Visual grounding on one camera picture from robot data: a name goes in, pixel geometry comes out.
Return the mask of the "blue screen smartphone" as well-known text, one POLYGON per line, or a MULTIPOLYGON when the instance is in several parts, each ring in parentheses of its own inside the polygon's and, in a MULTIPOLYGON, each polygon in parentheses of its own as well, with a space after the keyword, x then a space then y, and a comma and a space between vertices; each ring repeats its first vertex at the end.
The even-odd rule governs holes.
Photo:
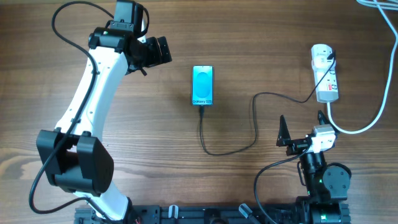
POLYGON ((192 70, 192 105, 213 104, 214 70, 211 65, 195 65, 192 70))

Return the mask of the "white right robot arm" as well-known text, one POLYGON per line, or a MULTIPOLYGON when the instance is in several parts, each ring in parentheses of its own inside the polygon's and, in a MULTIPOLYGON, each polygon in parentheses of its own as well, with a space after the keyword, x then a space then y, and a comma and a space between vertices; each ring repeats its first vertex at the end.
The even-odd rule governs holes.
POLYGON ((324 152, 335 146, 338 131, 318 112, 319 124, 301 139, 292 139, 284 116, 280 117, 276 145, 287 148, 288 156, 298 156, 300 182, 307 195, 297 197, 294 223, 351 223, 348 199, 351 170, 343 164, 327 163, 324 152))

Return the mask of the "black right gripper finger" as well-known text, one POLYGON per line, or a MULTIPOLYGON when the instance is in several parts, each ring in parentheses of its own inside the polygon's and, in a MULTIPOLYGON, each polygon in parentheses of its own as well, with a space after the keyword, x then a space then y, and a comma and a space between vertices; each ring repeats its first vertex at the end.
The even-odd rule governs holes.
POLYGON ((279 120, 279 133, 277 137, 276 146, 278 147, 288 146, 290 142, 291 138, 287 127, 287 123, 284 118, 284 115, 281 115, 279 120))
POLYGON ((324 124, 330 125, 333 128, 335 135, 336 136, 339 135, 339 131, 335 128, 334 125, 331 124, 330 120, 325 116, 325 114, 322 112, 322 110, 318 110, 318 121, 319 121, 320 125, 324 125, 324 124))

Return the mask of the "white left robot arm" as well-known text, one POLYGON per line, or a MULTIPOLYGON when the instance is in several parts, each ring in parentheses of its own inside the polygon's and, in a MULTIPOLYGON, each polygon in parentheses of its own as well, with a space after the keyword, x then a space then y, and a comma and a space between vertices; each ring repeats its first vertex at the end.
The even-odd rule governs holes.
POLYGON ((51 131, 37 136, 39 176, 92 208, 101 223, 140 223, 131 199, 113 182, 114 161, 102 143, 104 122, 124 76, 172 59, 165 37, 147 37, 148 10, 118 1, 104 27, 90 34, 86 68, 76 93, 51 131))

